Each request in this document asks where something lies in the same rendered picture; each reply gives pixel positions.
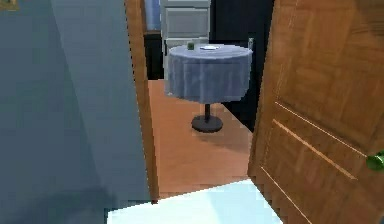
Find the gold framed picture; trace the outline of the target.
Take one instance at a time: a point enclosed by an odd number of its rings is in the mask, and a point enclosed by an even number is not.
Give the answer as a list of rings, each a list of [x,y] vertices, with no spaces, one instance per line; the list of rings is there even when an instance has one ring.
[[[17,0],[0,0],[0,11],[17,11],[18,9]]]

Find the grey chest of drawers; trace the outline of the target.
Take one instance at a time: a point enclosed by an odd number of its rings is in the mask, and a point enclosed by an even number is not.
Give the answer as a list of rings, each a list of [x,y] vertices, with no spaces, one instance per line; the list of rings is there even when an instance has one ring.
[[[207,43],[211,0],[159,0],[164,79],[168,79],[168,51],[189,41]]]

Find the brown wooden room door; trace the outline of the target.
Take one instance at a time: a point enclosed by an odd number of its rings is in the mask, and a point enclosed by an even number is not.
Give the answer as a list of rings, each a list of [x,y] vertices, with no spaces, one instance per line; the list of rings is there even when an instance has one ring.
[[[381,224],[384,0],[275,0],[248,175],[283,224]]]

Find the round table with blue cloth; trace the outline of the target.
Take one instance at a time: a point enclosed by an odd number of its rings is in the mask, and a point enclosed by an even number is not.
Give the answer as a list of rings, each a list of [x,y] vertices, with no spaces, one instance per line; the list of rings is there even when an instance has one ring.
[[[202,50],[201,46],[219,46],[217,50]],[[215,133],[222,129],[222,120],[211,114],[215,103],[241,100],[249,89],[253,51],[225,44],[195,44],[168,51],[168,79],[165,94],[204,105],[204,113],[191,121],[194,130]]]

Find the green door knob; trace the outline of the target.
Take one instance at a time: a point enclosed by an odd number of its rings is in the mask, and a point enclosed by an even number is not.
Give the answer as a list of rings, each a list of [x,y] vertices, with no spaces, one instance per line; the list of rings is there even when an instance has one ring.
[[[384,150],[366,158],[366,165],[373,171],[384,170]]]

